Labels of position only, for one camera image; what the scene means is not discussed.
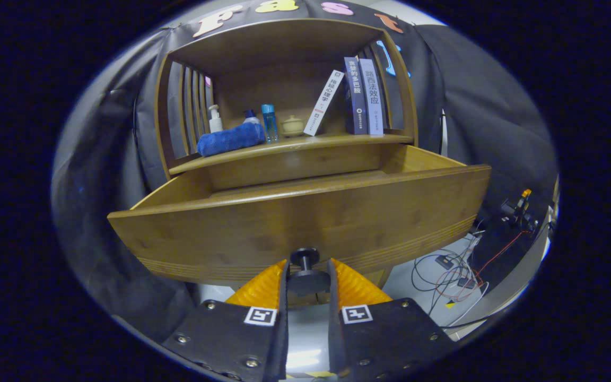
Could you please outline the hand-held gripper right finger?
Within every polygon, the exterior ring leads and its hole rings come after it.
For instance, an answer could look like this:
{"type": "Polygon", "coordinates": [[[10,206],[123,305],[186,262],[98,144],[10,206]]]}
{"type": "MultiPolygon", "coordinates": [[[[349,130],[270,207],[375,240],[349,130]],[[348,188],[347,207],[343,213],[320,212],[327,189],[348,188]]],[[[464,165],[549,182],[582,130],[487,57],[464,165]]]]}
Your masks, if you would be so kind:
{"type": "Polygon", "coordinates": [[[412,298],[389,298],[346,264],[330,259],[329,372],[339,381],[401,381],[455,351],[412,298]]]}

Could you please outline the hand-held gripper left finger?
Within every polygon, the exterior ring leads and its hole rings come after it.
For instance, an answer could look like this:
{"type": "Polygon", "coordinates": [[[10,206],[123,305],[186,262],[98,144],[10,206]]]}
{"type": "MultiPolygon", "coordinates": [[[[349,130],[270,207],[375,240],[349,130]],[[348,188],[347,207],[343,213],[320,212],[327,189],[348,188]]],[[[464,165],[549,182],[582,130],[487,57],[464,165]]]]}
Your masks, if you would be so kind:
{"type": "Polygon", "coordinates": [[[221,380],[286,378],[287,259],[269,266],[226,301],[204,300],[163,342],[221,380]]]}

